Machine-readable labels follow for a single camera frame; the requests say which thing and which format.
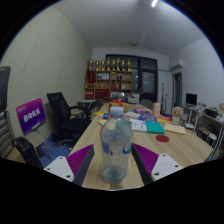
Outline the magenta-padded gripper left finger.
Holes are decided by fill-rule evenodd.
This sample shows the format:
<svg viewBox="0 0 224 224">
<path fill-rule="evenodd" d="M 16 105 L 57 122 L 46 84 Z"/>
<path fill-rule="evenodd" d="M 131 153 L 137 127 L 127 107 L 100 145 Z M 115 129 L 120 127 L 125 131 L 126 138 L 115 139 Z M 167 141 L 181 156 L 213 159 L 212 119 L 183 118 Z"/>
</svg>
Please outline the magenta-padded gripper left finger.
<svg viewBox="0 0 224 224">
<path fill-rule="evenodd" d="M 93 156 L 94 145 L 91 144 L 68 157 L 57 157 L 44 170 L 81 186 Z"/>
</svg>

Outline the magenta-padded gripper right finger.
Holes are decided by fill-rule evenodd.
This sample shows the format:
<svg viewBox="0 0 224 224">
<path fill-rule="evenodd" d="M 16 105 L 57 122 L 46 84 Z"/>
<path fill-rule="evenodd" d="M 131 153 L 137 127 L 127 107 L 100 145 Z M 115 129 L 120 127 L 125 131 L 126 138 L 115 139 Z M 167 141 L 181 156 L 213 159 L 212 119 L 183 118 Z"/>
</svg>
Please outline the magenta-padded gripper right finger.
<svg viewBox="0 0 224 224">
<path fill-rule="evenodd" d="M 132 155 L 145 185 L 182 169 L 182 166 L 168 154 L 158 155 L 135 143 L 132 144 Z"/>
</svg>

